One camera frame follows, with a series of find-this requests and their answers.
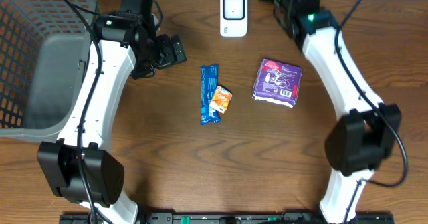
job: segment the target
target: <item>wood grain surface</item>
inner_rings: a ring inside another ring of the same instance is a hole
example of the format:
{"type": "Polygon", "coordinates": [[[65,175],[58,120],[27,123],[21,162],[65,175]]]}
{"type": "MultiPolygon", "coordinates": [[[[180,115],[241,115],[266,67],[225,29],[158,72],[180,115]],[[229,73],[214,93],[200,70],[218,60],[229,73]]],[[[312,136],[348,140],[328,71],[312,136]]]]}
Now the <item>wood grain surface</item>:
{"type": "MultiPolygon", "coordinates": [[[[322,0],[341,21],[355,0],[322,0]]],[[[330,165],[324,139],[336,120],[318,74],[272,17],[273,6],[249,0],[245,37],[219,34],[219,0],[158,0],[160,33],[180,34],[187,62],[155,78],[127,81],[113,127],[112,154],[126,170],[136,202],[177,212],[282,212],[315,209],[330,165]],[[251,98],[263,58],[303,69],[295,108],[251,98]],[[220,64],[233,92],[220,124],[199,124],[199,66],[220,64]]],[[[120,0],[99,0],[103,12],[120,0]]],[[[396,223],[428,223],[428,0],[364,0],[344,28],[346,45],[367,82],[403,114],[409,155],[403,186],[368,185],[359,211],[390,211],[396,223]]],[[[36,161],[38,144],[0,143],[0,223],[57,223],[87,212],[54,197],[36,161]]],[[[393,182],[402,160],[395,147],[374,178],[393,182]]]]}

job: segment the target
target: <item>white plug-in device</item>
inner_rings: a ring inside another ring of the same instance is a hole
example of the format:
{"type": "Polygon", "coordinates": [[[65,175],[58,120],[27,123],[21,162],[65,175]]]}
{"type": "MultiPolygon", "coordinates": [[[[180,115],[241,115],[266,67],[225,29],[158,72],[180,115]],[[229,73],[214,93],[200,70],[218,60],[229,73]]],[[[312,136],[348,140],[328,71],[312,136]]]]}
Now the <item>white plug-in device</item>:
{"type": "Polygon", "coordinates": [[[248,28],[248,0],[220,0],[220,34],[242,37],[248,28]]]}

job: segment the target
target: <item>blue snack wrapper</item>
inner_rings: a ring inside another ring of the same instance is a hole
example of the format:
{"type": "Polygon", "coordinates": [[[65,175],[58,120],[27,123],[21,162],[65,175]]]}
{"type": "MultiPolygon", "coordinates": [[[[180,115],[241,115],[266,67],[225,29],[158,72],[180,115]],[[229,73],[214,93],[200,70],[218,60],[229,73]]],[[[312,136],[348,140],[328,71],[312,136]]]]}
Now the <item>blue snack wrapper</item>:
{"type": "Polygon", "coordinates": [[[209,103],[219,85],[219,65],[201,66],[201,125],[220,123],[220,115],[209,103]]]}

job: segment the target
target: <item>laundry basket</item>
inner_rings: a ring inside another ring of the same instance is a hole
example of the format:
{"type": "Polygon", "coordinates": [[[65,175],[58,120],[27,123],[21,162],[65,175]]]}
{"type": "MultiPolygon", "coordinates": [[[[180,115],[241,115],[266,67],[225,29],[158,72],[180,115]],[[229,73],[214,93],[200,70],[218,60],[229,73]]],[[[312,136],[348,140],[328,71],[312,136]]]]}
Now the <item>laundry basket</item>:
{"type": "MultiPolygon", "coordinates": [[[[97,0],[70,2],[93,11],[97,0]]],[[[82,86],[89,46],[62,0],[0,0],[0,137],[56,140],[82,86]]]]}

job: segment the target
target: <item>purple package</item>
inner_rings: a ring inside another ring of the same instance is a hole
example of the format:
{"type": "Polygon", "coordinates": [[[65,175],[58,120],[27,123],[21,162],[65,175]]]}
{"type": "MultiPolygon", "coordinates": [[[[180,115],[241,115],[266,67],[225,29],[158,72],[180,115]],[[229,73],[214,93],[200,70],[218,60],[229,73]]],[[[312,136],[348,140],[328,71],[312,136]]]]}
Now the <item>purple package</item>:
{"type": "Polygon", "coordinates": [[[253,98],[293,108],[301,78],[301,68],[264,59],[254,83],[253,98]]]}

